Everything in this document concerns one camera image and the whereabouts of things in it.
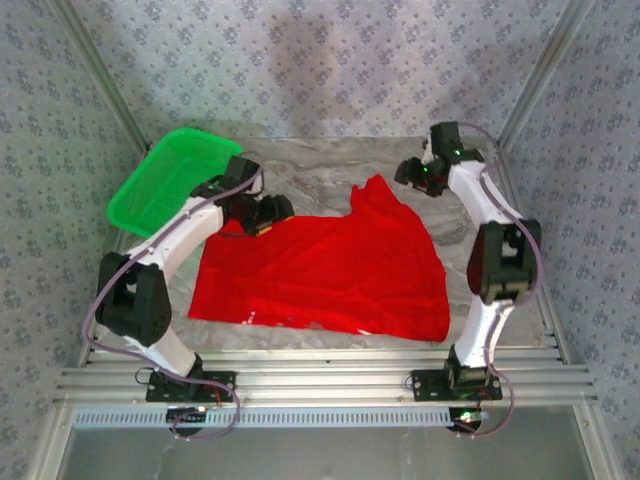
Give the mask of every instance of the aluminum rail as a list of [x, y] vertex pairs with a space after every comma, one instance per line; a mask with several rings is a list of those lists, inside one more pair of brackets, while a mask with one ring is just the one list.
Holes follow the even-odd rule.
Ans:
[[[205, 370], [238, 373], [236, 391], [245, 406], [393, 407], [425, 405], [414, 402], [405, 381], [412, 370], [442, 368], [447, 350], [261, 350], [200, 355]], [[85, 368], [62, 372], [56, 404], [157, 408], [158, 404], [146, 404], [146, 387], [134, 380], [134, 374], [146, 366], [144, 362], [104, 352], [92, 352], [89, 358]], [[584, 365], [563, 364], [556, 348], [498, 349], [496, 366], [513, 382], [519, 406], [583, 405], [596, 401], [588, 369]], [[145, 381], [147, 376], [141, 372], [139, 379]], [[508, 392], [503, 390], [506, 398], [494, 402], [496, 406], [508, 403]]]

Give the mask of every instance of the metal strip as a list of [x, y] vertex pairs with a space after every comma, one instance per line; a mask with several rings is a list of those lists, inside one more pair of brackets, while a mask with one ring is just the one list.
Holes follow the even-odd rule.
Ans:
[[53, 408], [47, 414], [42, 433], [31, 457], [25, 478], [55, 480], [64, 458], [73, 425], [73, 409]]
[[[238, 351], [202, 356], [206, 369], [238, 372], [237, 392], [252, 407], [415, 407], [421, 404], [414, 403], [412, 391], [404, 385], [409, 373], [441, 368], [446, 350]], [[586, 367], [564, 365], [557, 349], [501, 349], [496, 356], [497, 367], [512, 379], [519, 405], [575, 405], [585, 397], [596, 398]], [[157, 407], [146, 404], [146, 388], [134, 381], [134, 373], [144, 365], [96, 353], [86, 368], [64, 370], [55, 401]], [[495, 403], [506, 405], [507, 400]]]
[[120, 94], [116, 82], [98, 53], [98, 49], [75, 7], [68, 0], [50, 0], [49, 3], [58, 14], [63, 28], [69, 35], [71, 42], [78, 49], [98, 89], [107, 101], [107, 105], [122, 125], [127, 138], [136, 149], [146, 152], [148, 142], [145, 140], [131, 110], [129, 110], [127, 102]]
[[515, 143], [518, 134], [527, 122], [531, 111], [549, 83], [560, 60], [569, 49], [578, 28], [593, 4], [594, 0], [569, 0], [567, 3], [515, 106], [511, 109], [509, 117], [502, 127], [500, 144], [505, 150], [509, 151]]
[[[335, 365], [337, 362], [360, 362], [360, 366], [370, 366], [370, 362], [402, 362], [447, 359], [448, 348], [367, 348], [367, 349], [303, 349], [303, 350], [228, 350], [228, 351], [198, 351], [198, 355], [206, 362], [220, 365], [223, 362], [243, 362], [265, 365], [265, 362], [298, 362], [300, 365], [315, 366], [318, 363], [326, 366]], [[495, 353], [500, 360], [561, 360], [557, 348], [525, 346], [525, 347], [498, 347]], [[93, 366], [118, 363], [135, 363], [124, 355], [116, 355], [104, 351], [92, 351], [89, 356]]]
[[[139, 411], [135, 408], [77, 409], [74, 427], [94, 428], [167, 428], [166, 408]], [[233, 410], [210, 410], [198, 427], [224, 427]], [[447, 407], [421, 408], [248, 408], [237, 428], [380, 428], [446, 427], [453, 425]]]
[[[514, 187], [516, 183], [513, 178], [509, 162], [506, 161], [504, 165], [498, 164], [497, 171], [506, 200], [513, 206], [515, 206], [519, 212], [524, 214], [525, 212], [522, 207], [522, 200], [520, 199]], [[548, 329], [546, 335], [552, 335], [555, 337], [560, 355], [565, 362], [571, 363], [571, 352], [569, 349], [569, 345], [564, 338], [560, 317], [555, 309], [549, 285], [547, 285], [546, 282], [542, 284], [542, 288], [540, 289], [540, 293], [538, 294], [538, 298], [536, 299], [536, 304], [538, 305], [538, 309], [542, 316], [545, 327]]]
[[625, 478], [600, 406], [573, 408], [595, 480]]

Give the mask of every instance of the wire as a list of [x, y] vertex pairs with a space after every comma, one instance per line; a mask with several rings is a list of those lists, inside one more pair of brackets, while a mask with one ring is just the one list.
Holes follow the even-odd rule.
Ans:
[[218, 402], [218, 406], [222, 405], [222, 398], [220, 397], [220, 390], [218, 390], [218, 387], [207, 387], [207, 388], [213, 389], [213, 391], [216, 394], [216, 402]]
[[491, 407], [489, 408], [489, 414], [493, 413], [493, 408], [494, 408], [493, 399], [491, 398], [491, 396], [489, 396], [489, 394], [484, 388], [480, 389], [480, 396], [484, 396], [487, 400], [489, 400], [489, 403], [491, 404]]
[[[485, 138], [487, 138], [491, 144], [493, 145], [493, 148], [495, 148], [497, 154], [498, 154], [498, 162], [504, 164], [505, 162], [505, 157], [504, 157], [504, 152], [502, 150], [502, 146], [500, 145], [500, 143], [498, 142], [498, 140], [496, 140], [496, 138], [491, 135], [491, 133], [489, 133], [487, 130], [485, 130], [484, 128], [482, 128], [479, 125], [476, 125], [475, 123], [471, 123], [471, 122], [458, 122], [459, 125], [462, 125], [464, 127], [469, 127], [472, 128], [474, 130], [476, 130], [477, 132], [480, 132]], [[531, 300], [533, 300], [536, 295], [538, 295], [540, 288], [542, 287], [542, 282], [543, 282], [543, 278], [544, 278], [544, 269], [543, 269], [543, 264], [542, 264], [542, 254], [540, 253], [540, 248], [538, 247], [538, 244], [536, 243], [535, 238], [533, 237], [533, 234], [529, 231], [529, 229], [527, 227], [525, 227], [525, 225], [520, 221], [519, 218], [517, 218], [515, 215], [513, 215], [503, 204], [502, 202], [500, 202], [495, 195], [493, 194], [493, 192], [491, 192], [491, 190], [489, 189], [489, 186], [487, 185], [487, 178], [486, 176], [488, 175], [488, 172], [490, 169], [492, 169], [493, 167], [490, 166], [486, 166], [482, 169], [482, 171], [480, 172], [480, 186], [482, 187], [482, 191], [487, 195], [487, 197], [489, 198], [489, 200], [491, 201], [491, 203], [493, 203], [493, 205], [505, 216], [507, 217], [510, 221], [512, 221], [522, 232], [522, 234], [525, 236], [525, 238], [527, 239], [527, 241], [529, 242], [529, 244], [531, 245], [531, 249], [533, 250], [533, 255], [536, 259], [536, 267], [537, 267], [537, 276], [536, 276], [536, 280], [535, 283], [533, 285], [533, 288], [531, 289], [531, 292], [526, 295], [523, 299], [521, 300], [516, 300], [513, 303], [514, 307], [521, 307], [527, 303], [529, 303]], [[487, 364], [487, 370], [489, 371], [489, 373], [491, 373], [492, 375], [498, 377], [499, 379], [502, 380], [502, 382], [507, 386], [507, 389], [509, 390], [509, 408], [507, 409], [507, 414], [505, 415], [505, 417], [502, 419], [502, 421], [496, 425], [495, 427], [491, 428], [490, 430], [487, 430], [486, 432], [481, 432], [481, 433], [475, 433], [472, 429], [468, 428], [466, 425], [460, 423], [460, 422], [456, 422], [457, 425], [459, 425], [462, 428], [465, 428], [467, 430], [470, 431], [471, 437], [487, 437], [489, 435], [493, 435], [494, 433], [498, 433], [500, 430], [502, 430], [507, 423], [509, 423], [509, 420], [511, 419], [511, 416], [513, 415], [513, 411], [515, 410], [515, 405], [516, 405], [516, 394], [515, 394], [515, 389], [513, 387], [513, 384], [511, 383], [511, 380], [509, 380], [509, 377], [507, 377], [504, 373], [499, 372], [498, 370], [496, 370], [496, 368], [493, 366], [493, 348], [492, 347], [492, 343], [493, 345], [497, 344], [497, 338], [495, 339], [496, 342], [494, 343], [494, 336], [496, 333], [496, 330], [498, 329], [498, 325], [500, 325], [500, 320], [502, 315], [505, 313], [505, 310], [507, 308], [510, 308], [510, 305], [505, 305], [501, 308], [498, 309], [498, 311], [496, 312], [496, 316], [493, 320], [493, 323], [491, 324], [491, 327], [489, 328], [489, 332], [487, 334], [487, 341], [485, 343], [484, 346], [484, 355], [485, 355], [485, 363]]]
[[409, 375], [407, 375], [407, 378], [405, 378], [405, 379], [404, 379], [404, 388], [405, 388], [406, 390], [411, 390], [411, 391], [413, 391], [413, 387], [410, 387], [410, 386], [408, 386], [408, 385], [407, 385], [407, 382], [411, 379], [411, 377], [412, 377], [412, 375], [411, 375], [411, 374], [409, 374]]
[[172, 223], [170, 223], [160, 234], [158, 234], [156, 239], [153, 240], [146, 249], [141, 250], [140, 252], [138, 252], [135, 255], [131, 256], [131, 258], [124, 265], [122, 265], [122, 267], [120, 267], [118, 269], [118, 271], [116, 271], [116, 273], [107, 281], [107, 283], [104, 285], [102, 290], [100, 290], [100, 292], [98, 292], [98, 295], [96, 296], [95, 300], [93, 301], [93, 303], [89, 307], [89, 311], [87, 312], [87, 315], [85, 316], [84, 321], [82, 323], [82, 338], [89, 345], [91, 345], [93, 348], [95, 348], [97, 350], [104, 350], [104, 351], [110, 352], [110, 353], [129, 355], [131, 357], [134, 357], [134, 358], [137, 358], [139, 360], [142, 360], [142, 361], [150, 363], [151, 365], [153, 365], [153, 369], [154, 370], [159, 371], [159, 372], [163, 373], [164, 375], [166, 375], [167, 377], [172, 378], [173, 380], [176, 380], [178, 382], [189, 383], [189, 384], [194, 384], [194, 385], [205, 385], [205, 386], [215, 387], [215, 388], [222, 389], [225, 392], [229, 393], [229, 395], [231, 395], [231, 398], [233, 399], [233, 401], [234, 401], [234, 403], [236, 405], [236, 409], [235, 409], [235, 413], [233, 415], [233, 419], [231, 420], [231, 423], [229, 423], [229, 425], [227, 425], [226, 427], [224, 427], [222, 430], [220, 430], [218, 432], [211, 433], [211, 434], [208, 434], [208, 435], [199, 435], [199, 436], [193, 436], [193, 437], [185, 437], [183, 435], [180, 435], [177, 432], [177, 430], [175, 429], [175, 426], [174, 426], [174, 428], [172, 428], [171, 431], [173, 432], [173, 434], [174, 434], [174, 436], [175, 436], [175, 438], [177, 440], [185, 440], [187, 442], [194, 441], [194, 440], [213, 440], [213, 439], [216, 439], [216, 438], [223, 437], [224, 435], [229, 433], [231, 430], [233, 430], [234, 427], [237, 425], [237, 423], [240, 421], [240, 411], [241, 411], [241, 408], [242, 408], [242, 405], [240, 403], [240, 397], [238, 397], [238, 394], [235, 392], [235, 390], [233, 390], [232, 388], [229, 388], [224, 383], [216, 382], [215, 380], [204, 380], [204, 379], [183, 377], [182, 375], [178, 375], [177, 373], [174, 373], [171, 370], [167, 370], [166, 368], [162, 367], [160, 364], [154, 362], [153, 360], [145, 357], [144, 355], [142, 355], [140, 353], [133, 352], [131, 350], [125, 350], [124, 348], [114, 348], [114, 347], [109, 347], [107, 345], [104, 345], [104, 344], [96, 341], [94, 338], [92, 338], [92, 336], [90, 334], [91, 324], [92, 324], [93, 318], [94, 318], [94, 316], [96, 314], [96, 311], [98, 310], [98, 308], [100, 308], [100, 304], [103, 302], [103, 300], [105, 299], [105, 297], [107, 296], [109, 291], [115, 286], [116, 282], [125, 273], [127, 273], [129, 271], [129, 269], [131, 267], [133, 267], [137, 262], [139, 262], [142, 258], [147, 256], [149, 253], [152, 253], [162, 243], [162, 241], [165, 238], [167, 238], [169, 235], [171, 235], [171, 233], [176, 228], [178, 228], [180, 225], [182, 225], [182, 223], [184, 223], [186, 220], [191, 218], [191, 216], [194, 213], [197, 213], [200, 210], [202, 210], [203, 208], [214, 204], [218, 200], [221, 200], [221, 199], [226, 198], [226, 197], [230, 197], [231, 195], [235, 195], [236, 193], [239, 193], [239, 192], [251, 187], [253, 182], [255, 182], [255, 180], [260, 175], [262, 175], [262, 170], [263, 170], [262, 166], [260, 166], [258, 168], [258, 170], [251, 176], [251, 178], [249, 178], [248, 180], [242, 182], [240, 185], [238, 185], [238, 186], [236, 186], [236, 187], [234, 187], [234, 188], [232, 188], [230, 190], [227, 190], [226, 192], [223, 192], [223, 193], [221, 193], [219, 195], [214, 195], [211, 198], [207, 198], [207, 199], [202, 200], [200, 203], [198, 203], [196, 206], [194, 206], [191, 210], [183, 213], [180, 217], [178, 217]]
[[143, 370], [149, 370], [149, 371], [153, 372], [153, 368], [152, 367], [141, 367], [136, 371], [136, 373], [133, 374], [133, 379], [136, 381], [136, 383], [138, 385], [149, 385], [149, 382], [141, 382], [138, 379], [138, 374]]

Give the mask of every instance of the black bracket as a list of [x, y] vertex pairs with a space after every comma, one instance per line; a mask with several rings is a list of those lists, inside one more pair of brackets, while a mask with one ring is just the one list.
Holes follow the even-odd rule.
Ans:
[[461, 365], [455, 346], [451, 347], [443, 369], [414, 370], [411, 383], [416, 402], [502, 400], [500, 379], [486, 367]]
[[[533, 219], [523, 219], [522, 223], [540, 245], [540, 223]], [[515, 224], [480, 225], [467, 265], [467, 281], [474, 295], [487, 305], [519, 300], [531, 291], [537, 276], [533, 248]]]
[[[213, 380], [226, 385], [232, 390], [236, 387], [236, 372], [205, 372], [199, 377], [202, 380]], [[162, 373], [153, 372], [147, 384], [146, 401], [149, 403], [233, 403], [233, 397], [226, 390], [206, 385], [177, 382]]]
[[[425, 140], [422, 146], [426, 149], [427, 145]], [[427, 165], [417, 157], [402, 162], [396, 170], [395, 181], [403, 185], [411, 183], [414, 189], [439, 197], [448, 188], [453, 165], [473, 160], [484, 163], [478, 150], [462, 144], [457, 122], [442, 122], [431, 127], [431, 152], [434, 160]]]
[[[111, 252], [100, 262], [98, 292], [129, 257]], [[107, 293], [96, 321], [119, 336], [149, 347], [162, 338], [171, 323], [171, 303], [164, 273], [157, 265], [136, 263]]]
[[169, 408], [164, 416], [167, 423], [180, 417], [180, 423], [204, 423], [207, 419], [207, 410], [197, 407]]
[[[259, 167], [251, 160], [231, 157], [224, 175], [218, 175], [198, 185], [191, 192], [191, 196], [211, 198], [220, 195], [251, 178]], [[247, 235], [255, 237], [269, 230], [274, 223], [293, 217], [293, 206], [287, 197], [265, 195], [257, 200], [258, 193], [243, 191], [217, 201], [216, 205], [223, 211], [224, 223], [237, 220]]]
[[467, 389], [451, 388], [445, 370], [414, 370], [411, 379], [416, 402], [502, 400], [500, 379], [493, 375], [488, 376], [486, 384]]

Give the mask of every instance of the glass panel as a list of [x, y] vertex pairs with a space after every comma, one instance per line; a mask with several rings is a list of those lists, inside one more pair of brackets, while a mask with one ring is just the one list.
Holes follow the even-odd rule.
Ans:
[[[503, 412], [493, 414], [499, 421]], [[239, 428], [175, 442], [164, 429], [75, 431], [65, 480], [583, 480], [592, 475], [571, 408], [516, 410], [487, 438], [444, 428]]]

